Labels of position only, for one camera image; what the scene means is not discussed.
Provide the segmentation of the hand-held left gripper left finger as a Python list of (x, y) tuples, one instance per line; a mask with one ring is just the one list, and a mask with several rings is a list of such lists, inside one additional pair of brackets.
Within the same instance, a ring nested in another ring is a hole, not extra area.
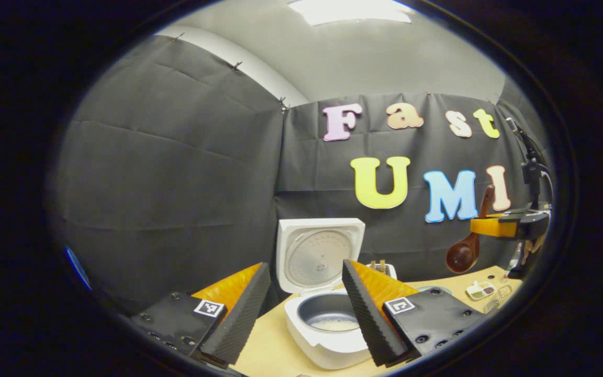
[(234, 365), (271, 286), (270, 265), (259, 262), (196, 290), (119, 304), (120, 314), (153, 348), (182, 363)]

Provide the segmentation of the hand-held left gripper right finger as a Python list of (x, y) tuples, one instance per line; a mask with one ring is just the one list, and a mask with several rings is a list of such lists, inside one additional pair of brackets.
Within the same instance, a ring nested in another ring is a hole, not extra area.
[(342, 281), (378, 367), (433, 353), (485, 317), (438, 286), (419, 291), (357, 261), (344, 260)]

